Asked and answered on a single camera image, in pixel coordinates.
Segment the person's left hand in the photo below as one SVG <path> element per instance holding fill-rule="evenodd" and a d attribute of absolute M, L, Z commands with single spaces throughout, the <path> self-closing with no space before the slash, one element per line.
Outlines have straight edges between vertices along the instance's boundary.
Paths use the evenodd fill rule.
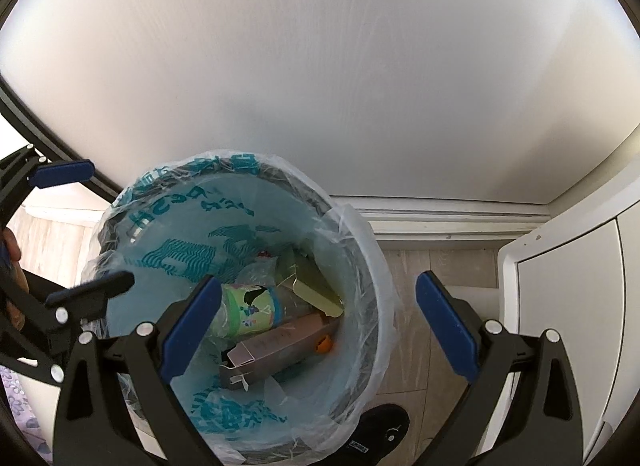
<path fill-rule="evenodd" d="M 9 273 L 13 279 L 13 282 L 24 290 L 25 293 L 29 292 L 29 286 L 25 273 L 20 266 L 20 260 L 22 259 L 22 252 L 20 246 L 17 244 L 14 233 L 5 227 L 1 233 L 1 240 L 3 247 L 6 249 L 6 253 L 9 256 Z M 22 330 L 25 326 L 25 316 L 17 309 L 11 301 L 6 301 L 6 312 L 8 312 L 9 319 L 12 325 L 17 330 Z"/>

